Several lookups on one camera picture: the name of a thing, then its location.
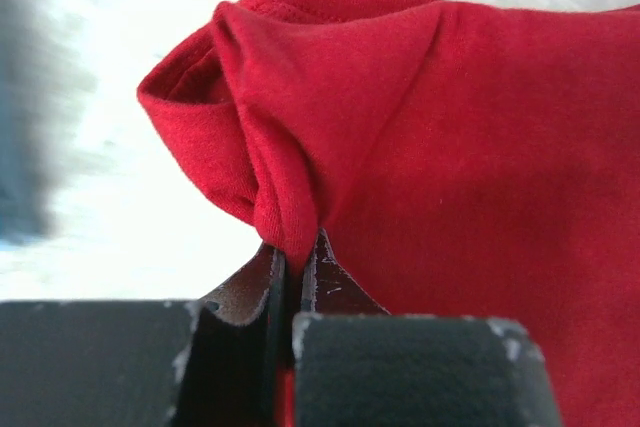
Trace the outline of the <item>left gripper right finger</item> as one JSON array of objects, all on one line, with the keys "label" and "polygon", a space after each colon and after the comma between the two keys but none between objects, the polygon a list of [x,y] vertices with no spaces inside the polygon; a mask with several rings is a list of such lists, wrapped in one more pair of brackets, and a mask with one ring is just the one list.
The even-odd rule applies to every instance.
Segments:
[{"label": "left gripper right finger", "polygon": [[562,424],[541,349],[495,317],[392,315],[320,232],[292,323],[299,426]]}]

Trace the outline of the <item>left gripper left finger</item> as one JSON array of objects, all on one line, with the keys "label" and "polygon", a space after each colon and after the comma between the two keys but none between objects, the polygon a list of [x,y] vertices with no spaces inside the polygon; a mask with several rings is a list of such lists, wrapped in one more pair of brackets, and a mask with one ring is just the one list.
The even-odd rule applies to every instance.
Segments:
[{"label": "left gripper left finger", "polygon": [[5,301],[5,426],[271,426],[285,262],[199,300]]}]

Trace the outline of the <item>red t shirt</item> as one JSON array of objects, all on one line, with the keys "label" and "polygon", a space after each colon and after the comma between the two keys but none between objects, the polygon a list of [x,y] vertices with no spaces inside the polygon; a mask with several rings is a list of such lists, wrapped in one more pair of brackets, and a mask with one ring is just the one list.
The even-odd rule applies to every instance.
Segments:
[{"label": "red t shirt", "polygon": [[495,315],[570,426],[639,422],[639,10],[239,0],[141,82],[204,196],[395,314]]}]

